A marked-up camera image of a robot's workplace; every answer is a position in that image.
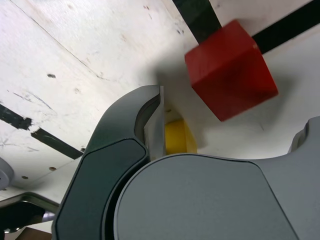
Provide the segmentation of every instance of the black tape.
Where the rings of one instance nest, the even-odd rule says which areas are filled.
[[[173,0],[173,3],[199,44],[221,28],[209,0]]]
[[[221,28],[209,0],[173,0],[195,39],[200,44]],[[320,23],[320,0],[313,0],[252,38],[262,54],[295,38]]]
[[[0,120],[6,122],[7,124],[10,124],[16,129],[24,130],[29,130],[29,127],[32,123],[31,118],[24,118],[1,104]],[[72,159],[77,159],[81,157],[83,154],[81,151],[78,151],[77,149],[68,145],[64,141],[61,141],[59,138],[53,136],[52,134],[43,130],[42,128],[39,128],[39,130],[31,133],[31,136]]]
[[[16,114],[14,111],[11,111],[9,108],[0,104],[0,120],[10,124],[16,129],[28,130],[31,126],[31,118],[24,118],[19,114]]]
[[[320,0],[313,0],[262,30],[252,38],[262,54],[320,23]]]
[[[83,155],[83,152],[61,141],[59,138],[53,136],[49,132],[39,128],[37,131],[31,133],[31,136],[58,152],[68,156],[72,159],[77,159]]]

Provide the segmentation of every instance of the scratch mark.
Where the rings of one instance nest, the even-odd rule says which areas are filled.
[[[42,102],[44,105],[46,105],[49,109],[51,109],[52,111],[54,111],[45,101],[43,101],[40,97],[38,97],[37,95],[28,92],[29,94],[31,94],[32,96],[34,96],[36,99],[38,99],[40,102]]]
[[[20,9],[29,19],[31,19],[36,25],[38,25],[46,34],[48,34],[57,44],[59,44],[59,46],[61,46],[64,50],[66,50],[69,54],[71,54],[75,59],[77,59],[80,63],[82,63],[91,74],[94,74],[95,76],[97,76],[99,79],[102,80],[107,80],[110,81],[109,79],[106,78],[101,78],[99,77],[95,71],[93,71],[90,67],[88,67],[86,65],[85,62],[81,61],[75,54],[73,54],[70,50],[68,50],[65,46],[63,46],[57,39],[55,39],[47,30],[45,30],[36,20],[34,20],[31,16],[29,16],[25,11],[23,11],[21,9],[21,7],[19,7],[14,1],[9,0],[12,4],[14,4],[18,9]]]
[[[75,94],[81,94],[81,91],[79,90],[79,88],[76,87],[76,88],[74,89],[74,93],[75,93]]]
[[[75,115],[75,114],[77,114],[77,113],[76,112],[71,112],[71,113],[62,114],[61,116],[68,117],[68,116]]]
[[[54,137],[51,137],[51,136],[43,136],[44,138],[47,138],[47,139],[52,139],[53,141],[55,141],[55,142],[58,142],[58,143],[60,143],[57,139],[55,139]]]
[[[8,140],[9,140],[9,137],[7,137],[4,141],[2,141],[2,144],[6,145],[6,142],[8,142]]]
[[[28,152],[39,152],[38,149],[34,149],[32,147],[29,147],[29,146],[27,146],[26,148],[29,149]]]
[[[106,80],[106,81],[111,81],[110,79],[107,79],[105,77],[102,77],[102,76],[99,76],[98,74],[95,75],[98,79],[101,79],[101,80]]]
[[[122,40],[122,41],[124,41],[124,42],[126,42],[126,41],[127,41],[126,36],[125,36],[125,35],[123,35],[123,34],[121,34],[121,40]]]
[[[13,92],[13,94],[16,95],[19,98],[22,98],[23,100],[26,100],[26,101],[28,101],[30,103],[33,103],[29,98],[26,98],[26,96],[21,96],[21,95],[15,93],[15,92]]]
[[[16,145],[16,144],[12,144],[12,143],[10,143],[10,144],[0,144],[0,147],[5,147],[5,146],[15,146],[15,147],[20,147],[20,146],[18,146],[18,145]]]

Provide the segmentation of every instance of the red cube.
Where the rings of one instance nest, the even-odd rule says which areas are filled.
[[[190,82],[220,121],[278,94],[256,42],[234,20],[185,55]]]

